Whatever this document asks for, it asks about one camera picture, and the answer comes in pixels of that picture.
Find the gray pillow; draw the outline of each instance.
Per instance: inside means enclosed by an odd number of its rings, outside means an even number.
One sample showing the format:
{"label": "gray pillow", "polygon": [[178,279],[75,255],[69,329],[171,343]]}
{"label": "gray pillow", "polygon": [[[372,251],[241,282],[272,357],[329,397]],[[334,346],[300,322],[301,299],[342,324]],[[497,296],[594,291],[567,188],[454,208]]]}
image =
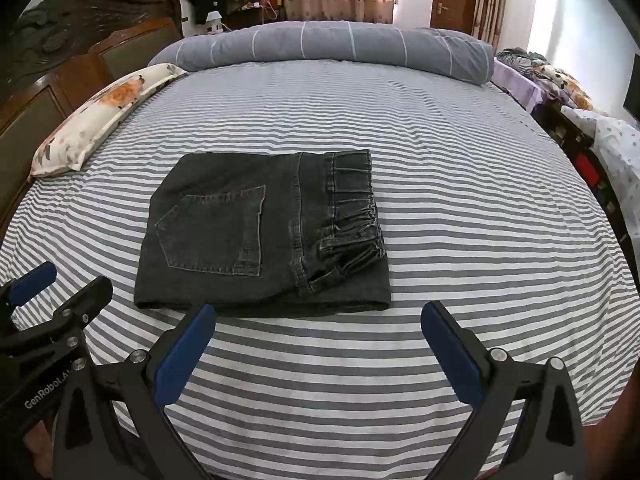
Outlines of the gray pillow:
{"label": "gray pillow", "polygon": [[149,65],[195,72],[250,61],[335,59],[405,66],[484,84],[494,74],[490,44],[439,28],[384,23],[277,22],[212,36],[191,36],[160,51]]}

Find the jeans back pocket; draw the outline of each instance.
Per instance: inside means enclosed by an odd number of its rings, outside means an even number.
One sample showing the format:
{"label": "jeans back pocket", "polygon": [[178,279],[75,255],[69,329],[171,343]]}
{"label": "jeans back pocket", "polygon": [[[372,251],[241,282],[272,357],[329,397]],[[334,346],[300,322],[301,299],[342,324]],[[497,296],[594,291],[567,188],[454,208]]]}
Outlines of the jeans back pocket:
{"label": "jeans back pocket", "polygon": [[196,272],[260,275],[265,191],[258,186],[183,196],[155,225],[166,264]]}

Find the black jeans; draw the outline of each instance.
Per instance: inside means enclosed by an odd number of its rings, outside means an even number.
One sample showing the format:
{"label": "black jeans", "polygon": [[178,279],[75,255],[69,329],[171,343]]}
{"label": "black jeans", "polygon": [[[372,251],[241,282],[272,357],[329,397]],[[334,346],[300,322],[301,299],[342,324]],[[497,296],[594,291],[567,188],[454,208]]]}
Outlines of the black jeans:
{"label": "black jeans", "polygon": [[191,153],[153,194],[134,302],[290,316],[386,308],[368,150]]}

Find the orange flower print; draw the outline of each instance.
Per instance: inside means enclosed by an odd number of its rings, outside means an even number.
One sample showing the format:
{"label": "orange flower print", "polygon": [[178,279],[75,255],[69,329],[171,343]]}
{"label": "orange flower print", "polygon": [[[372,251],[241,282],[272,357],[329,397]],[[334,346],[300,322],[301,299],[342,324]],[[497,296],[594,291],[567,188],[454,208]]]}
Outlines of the orange flower print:
{"label": "orange flower print", "polygon": [[140,75],[138,78],[131,81],[127,81],[116,88],[111,89],[105,94],[100,102],[109,106],[117,106],[118,108],[124,108],[129,103],[135,101],[140,92],[142,91],[142,85],[145,83],[144,78]]}

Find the striped bedsheet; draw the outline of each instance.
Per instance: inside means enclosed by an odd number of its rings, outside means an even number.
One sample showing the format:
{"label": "striped bedsheet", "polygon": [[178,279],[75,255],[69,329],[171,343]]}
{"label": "striped bedsheet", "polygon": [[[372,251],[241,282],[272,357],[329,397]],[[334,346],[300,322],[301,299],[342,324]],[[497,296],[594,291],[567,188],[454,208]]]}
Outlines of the striped bedsheet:
{"label": "striped bedsheet", "polygon": [[[393,305],[320,319],[220,319],[166,412],[229,479],[420,479],[468,417],[419,326],[441,300],[487,347],[558,355],[583,421],[638,358],[640,303],[607,219],[561,150],[510,97],[401,67],[247,63],[196,72],[131,115],[78,173],[37,181],[0,250],[0,282],[44,260],[58,280],[29,326],[100,274],[85,330],[97,363],[149,348],[181,314],[132,304],[148,202],[186,153],[369,148]],[[514,404],[485,467],[515,429]],[[130,419],[117,406],[122,423]]]}

